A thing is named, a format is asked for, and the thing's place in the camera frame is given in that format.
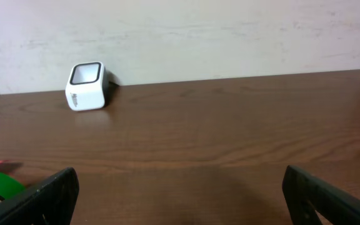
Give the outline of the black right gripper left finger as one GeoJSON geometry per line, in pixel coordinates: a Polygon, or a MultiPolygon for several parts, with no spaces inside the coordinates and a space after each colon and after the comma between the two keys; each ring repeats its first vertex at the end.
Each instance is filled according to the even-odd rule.
{"type": "Polygon", "coordinates": [[[70,225],[78,194],[76,171],[67,167],[0,202],[0,225],[70,225]]]}

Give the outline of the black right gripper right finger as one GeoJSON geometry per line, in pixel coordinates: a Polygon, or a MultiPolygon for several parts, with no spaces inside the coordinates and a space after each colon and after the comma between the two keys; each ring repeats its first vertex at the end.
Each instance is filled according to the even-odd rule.
{"type": "Polygon", "coordinates": [[[282,192],[293,224],[321,224],[318,214],[331,224],[360,224],[360,199],[299,167],[286,168],[282,192]]]}

